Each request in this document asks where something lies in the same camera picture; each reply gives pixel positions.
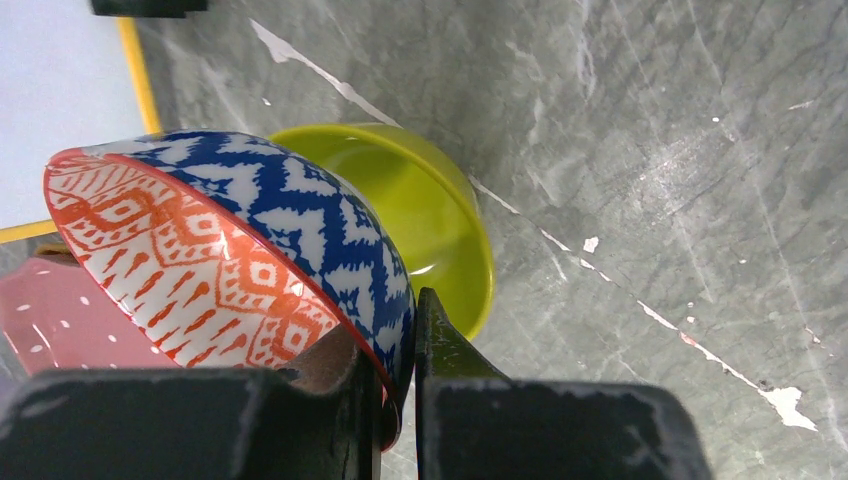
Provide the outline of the pink polka-dot plate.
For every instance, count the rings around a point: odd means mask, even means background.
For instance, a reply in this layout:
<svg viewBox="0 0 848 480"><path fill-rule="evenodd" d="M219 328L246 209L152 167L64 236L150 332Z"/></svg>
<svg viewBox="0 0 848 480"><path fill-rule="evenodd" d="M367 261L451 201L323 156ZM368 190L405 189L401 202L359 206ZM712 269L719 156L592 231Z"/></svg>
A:
<svg viewBox="0 0 848 480"><path fill-rule="evenodd" d="M40 257L1 278L1 338L30 375L174 365L86 271Z"/></svg>

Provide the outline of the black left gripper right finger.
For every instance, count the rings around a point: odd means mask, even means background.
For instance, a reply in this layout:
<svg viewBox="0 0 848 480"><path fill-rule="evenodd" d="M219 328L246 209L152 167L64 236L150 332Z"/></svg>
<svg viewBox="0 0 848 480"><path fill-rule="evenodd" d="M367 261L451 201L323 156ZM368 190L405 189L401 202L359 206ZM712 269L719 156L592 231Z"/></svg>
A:
<svg viewBox="0 0 848 480"><path fill-rule="evenodd" d="M422 479L709 479L695 425L646 384L512 379L418 296L415 413Z"/></svg>

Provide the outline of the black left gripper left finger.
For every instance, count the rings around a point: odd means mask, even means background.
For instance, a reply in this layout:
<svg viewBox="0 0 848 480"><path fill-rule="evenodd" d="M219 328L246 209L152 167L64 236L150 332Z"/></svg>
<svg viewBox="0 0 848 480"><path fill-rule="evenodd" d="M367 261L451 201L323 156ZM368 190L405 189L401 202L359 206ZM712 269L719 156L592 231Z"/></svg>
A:
<svg viewBox="0 0 848 480"><path fill-rule="evenodd" d="M58 370L1 416L5 479L376 479L378 383L350 344L276 369Z"/></svg>

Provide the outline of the yellow-green bowl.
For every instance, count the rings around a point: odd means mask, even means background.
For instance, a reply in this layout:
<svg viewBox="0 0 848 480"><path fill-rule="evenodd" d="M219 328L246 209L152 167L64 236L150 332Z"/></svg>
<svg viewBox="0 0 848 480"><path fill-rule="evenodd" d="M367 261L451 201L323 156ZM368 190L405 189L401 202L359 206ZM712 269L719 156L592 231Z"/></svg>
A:
<svg viewBox="0 0 848 480"><path fill-rule="evenodd" d="M414 289L434 289L453 326L473 339L495 293L495 265L466 175L421 136L378 123L313 124L271 141L336 174L370 203Z"/></svg>

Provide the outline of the blue zigzag pattern bowl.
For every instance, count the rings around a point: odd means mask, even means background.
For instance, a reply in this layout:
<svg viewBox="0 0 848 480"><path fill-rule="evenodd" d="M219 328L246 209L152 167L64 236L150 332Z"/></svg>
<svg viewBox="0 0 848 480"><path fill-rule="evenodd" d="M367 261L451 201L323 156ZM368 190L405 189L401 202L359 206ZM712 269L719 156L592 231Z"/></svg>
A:
<svg viewBox="0 0 848 480"><path fill-rule="evenodd" d="M63 150L45 202L72 255L181 367L278 369L335 328L383 385L383 449L402 429L415 294L356 189L267 139L176 130Z"/></svg>

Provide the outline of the yellow polka-dot plate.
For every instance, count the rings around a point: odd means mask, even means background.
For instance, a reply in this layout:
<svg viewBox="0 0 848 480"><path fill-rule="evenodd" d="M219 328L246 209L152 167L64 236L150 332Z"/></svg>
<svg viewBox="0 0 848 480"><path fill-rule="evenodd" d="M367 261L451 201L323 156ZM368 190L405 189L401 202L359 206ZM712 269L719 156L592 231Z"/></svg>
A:
<svg viewBox="0 0 848 480"><path fill-rule="evenodd" d="M45 243L38 245L35 248L33 254L42 257L72 258L72 254L69 248L64 243Z"/></svg>

